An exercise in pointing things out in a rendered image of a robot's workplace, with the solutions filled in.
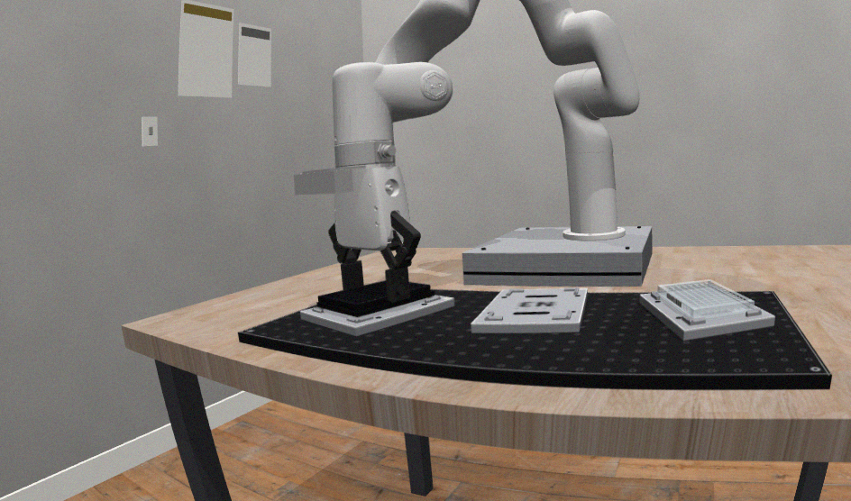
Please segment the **black well plate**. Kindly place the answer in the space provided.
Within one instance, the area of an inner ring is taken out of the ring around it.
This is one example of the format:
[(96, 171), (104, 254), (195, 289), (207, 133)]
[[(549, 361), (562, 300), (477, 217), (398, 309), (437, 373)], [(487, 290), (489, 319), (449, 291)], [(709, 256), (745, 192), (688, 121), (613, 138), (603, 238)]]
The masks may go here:
[(318, 296), (317, 307), (360, 317), (435, 296), (435, 292), (427, 284), (409, 282), (409, 290), (408, 299), (390, 303), (384, 280)]

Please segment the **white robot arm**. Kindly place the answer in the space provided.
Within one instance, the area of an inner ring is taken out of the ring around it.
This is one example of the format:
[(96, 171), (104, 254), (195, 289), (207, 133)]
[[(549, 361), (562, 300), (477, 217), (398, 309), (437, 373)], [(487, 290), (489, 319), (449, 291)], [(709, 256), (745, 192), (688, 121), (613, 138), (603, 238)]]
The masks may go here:
[[(618, 28), (601, 11), (576, 14), (568, 0), (519, 1), (553, 64), (595, 61), (598, 66), (566, 73), (554, 85), (570, 205), (571, 229), (563, 231), (563, 238), (623, 237), (626, 230), (618, 227), (613, 146), (600, 121), (632, 114), (639, 105), (636, 77)], [(352, 192), (353, 169), (395, 163), (393, 123), (437, 113), (451, 100), (452, 80), (442, 68), (427, 62), (470, 27), (479, 2), (420, 0), (376, 63), (354, 63), (334, 72), (336, 169), (294, 175), (295, 195)]]

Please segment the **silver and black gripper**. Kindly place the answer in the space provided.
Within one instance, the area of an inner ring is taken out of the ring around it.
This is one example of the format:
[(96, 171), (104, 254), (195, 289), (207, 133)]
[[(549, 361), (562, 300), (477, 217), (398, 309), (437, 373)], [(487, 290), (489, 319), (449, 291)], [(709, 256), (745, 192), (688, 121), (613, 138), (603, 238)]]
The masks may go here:
[[(388, 301), (408, 299), (408, 267), (421, 234), (410, 224), (400, 168), (396, 163), (367, 164), (352, 170), (352, 180), (353, 192), (334, 194), (335, 225), (328, 231), (342, 263), (343, 290), (364, 286), (362, 263), (357, 260), (361, 250), (380, 251), (389, 267)], [(397, 252), (395, 257), (392, 251)]]

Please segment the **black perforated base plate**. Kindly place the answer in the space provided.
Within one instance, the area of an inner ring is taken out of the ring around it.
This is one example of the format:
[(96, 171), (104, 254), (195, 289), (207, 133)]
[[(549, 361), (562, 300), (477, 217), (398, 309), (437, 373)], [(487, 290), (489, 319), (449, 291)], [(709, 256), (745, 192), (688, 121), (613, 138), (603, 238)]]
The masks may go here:
[(832, 375), (774, 291), (738, 291), (774, 326), (683, 341), (635, 293), (588, 293), (579, 332), (471, 333), (501, 291), (431, 289), (454, 307), (353, 336), (300, 311), (239, 342), (347, 365), (476, 382), (601, 389), (830, 389)]

